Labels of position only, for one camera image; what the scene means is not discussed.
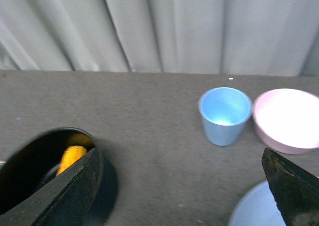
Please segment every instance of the blue cup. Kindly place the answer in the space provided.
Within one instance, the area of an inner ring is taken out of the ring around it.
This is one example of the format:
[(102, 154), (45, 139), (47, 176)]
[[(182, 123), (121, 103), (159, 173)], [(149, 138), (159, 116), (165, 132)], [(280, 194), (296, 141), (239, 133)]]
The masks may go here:
[(198, 108), (207, 139), (219, 146), (235, 143), (252, 114), (252, 105), (237, 89), (220, 87), (204, 93)]

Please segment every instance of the table surface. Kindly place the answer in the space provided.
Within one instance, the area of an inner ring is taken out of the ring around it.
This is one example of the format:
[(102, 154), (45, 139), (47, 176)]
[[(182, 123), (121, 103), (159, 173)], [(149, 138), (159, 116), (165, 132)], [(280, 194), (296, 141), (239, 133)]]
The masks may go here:
[[(276, 88), (319, 95), (319, 78), (0, 71), (0, 160), (41, 132), (81, 128), (105, 142), (118, 173), (105, 225), (225, 226), (245, 193), (265, 180), (265, 145), (252, 119), (234, 145), (207, 141), (197, 104), (215, 87), (254, 101)], [(285, 157), (319, 175), (319, 151)]]

